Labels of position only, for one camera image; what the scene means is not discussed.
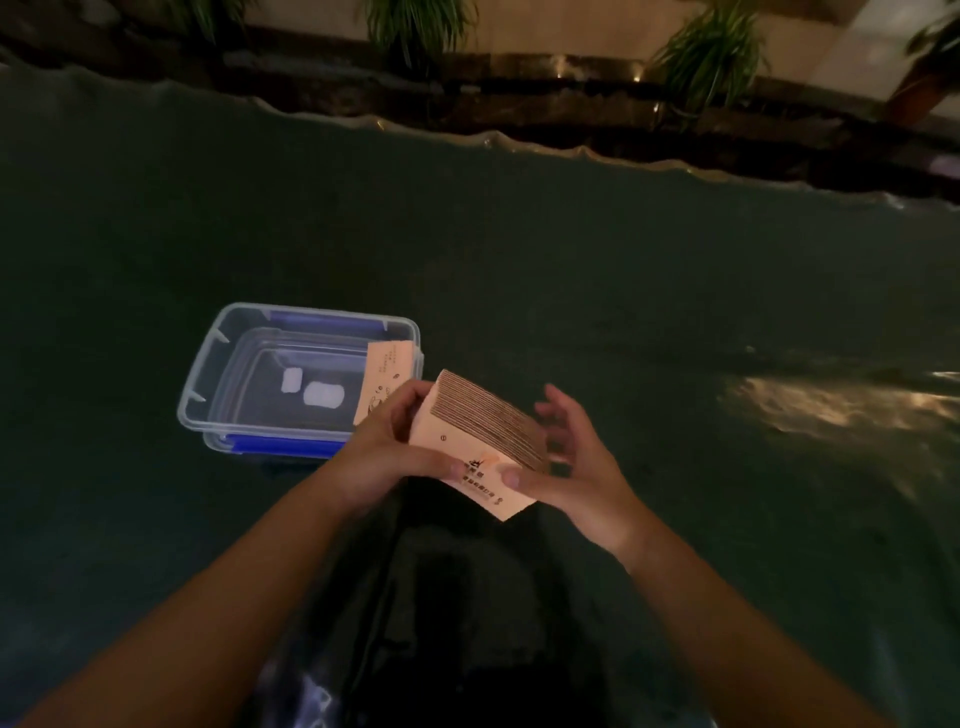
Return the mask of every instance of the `forearm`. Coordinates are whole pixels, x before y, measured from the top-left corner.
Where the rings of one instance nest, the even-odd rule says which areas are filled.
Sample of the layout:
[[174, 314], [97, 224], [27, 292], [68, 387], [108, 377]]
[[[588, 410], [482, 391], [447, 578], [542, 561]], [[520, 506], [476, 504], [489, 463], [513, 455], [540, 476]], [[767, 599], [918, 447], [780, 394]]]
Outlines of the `forearm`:
[[343, 520], [327, 490], [321, 470], [290, 491], [22, 725], [228, 724]]
[[889, 726], [645, 506], [634, 532], [621, 561], [722, 728]]

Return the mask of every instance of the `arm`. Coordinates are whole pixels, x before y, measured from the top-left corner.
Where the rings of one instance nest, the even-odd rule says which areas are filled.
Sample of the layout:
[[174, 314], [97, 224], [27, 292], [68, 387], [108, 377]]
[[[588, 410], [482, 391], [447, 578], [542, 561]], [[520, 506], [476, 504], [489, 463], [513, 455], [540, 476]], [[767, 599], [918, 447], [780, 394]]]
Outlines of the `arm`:
[[229, 724], [344, 521], [405, 475], [462, 476], [463, 463], [403, 444], [429, 389], [420, 381], [400, 387], [336, 457], [42, 700], [21, 726]]
[[550, 385], [546, 396], [537, 411], [570, 478], [510, 470], [504, 482], [564, 511], [620, 561], [722, 728], [890, 727], [640, 502], [579, 403]]

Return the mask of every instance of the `beige wall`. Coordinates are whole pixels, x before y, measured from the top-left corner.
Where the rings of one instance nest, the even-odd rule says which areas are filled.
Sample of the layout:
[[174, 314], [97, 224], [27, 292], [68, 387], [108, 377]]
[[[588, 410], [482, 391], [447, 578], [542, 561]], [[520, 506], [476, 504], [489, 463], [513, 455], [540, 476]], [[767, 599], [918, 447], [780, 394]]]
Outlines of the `beige wall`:
[[[782, 15], [759, 20], [770, 72], [765, 75], [885, 100], [909, 67], [903, 36], [941, 8], [942, 0], [828, 0], [835, 12], [863, 7], [849, 28]], [[480, 21], [463, 50], [648, 61], [702, 6], [678, 0], [476, 0]], [[364, 39], [359, 0], [259, 0], [252, 25]], [[960, 98], [935, 111], [960, 118]]]

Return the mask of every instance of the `hand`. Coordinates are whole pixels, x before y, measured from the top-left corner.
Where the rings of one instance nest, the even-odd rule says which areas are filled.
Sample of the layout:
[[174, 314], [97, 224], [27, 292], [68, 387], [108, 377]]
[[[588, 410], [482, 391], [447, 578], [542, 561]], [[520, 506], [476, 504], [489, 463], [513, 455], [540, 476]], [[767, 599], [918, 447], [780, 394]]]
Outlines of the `hand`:
[[360, 513], [387, 495], [407, 475], [459, 480], [465, 465], [432, 449], [407, 445], [410, 424], [433, 382], [405, 382], [373, 410], [343, 449], [314, 477], [344, 516]]
[[511, 468], [501, 475], [503, 482], [562, 510], [584, 536], [626, 566], [643, 505], [580, 403], [552, 384], [543, 391], [548, 401], [537, 402], [537, 414], [544, 419], [547, 443], [560, 449], [554, 459], [570, 466], [570, 478]]

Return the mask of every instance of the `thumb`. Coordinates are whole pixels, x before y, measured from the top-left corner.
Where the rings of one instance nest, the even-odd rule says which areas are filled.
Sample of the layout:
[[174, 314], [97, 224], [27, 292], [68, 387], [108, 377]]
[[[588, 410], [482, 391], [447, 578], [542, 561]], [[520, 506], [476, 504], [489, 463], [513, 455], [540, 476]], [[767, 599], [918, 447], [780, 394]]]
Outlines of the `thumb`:
[[438, 450], [403, 445], [396, 452], [397, 476], [418, 475], [438, 480], [459, 480], [466, 472], [464, 464]]
[[581, 485], [567, 477], [544, 475], [523, 468], [504, 468], [500, 479], [508, 488], [561, 510], [570, 505], [571, 498], [576, 496]]

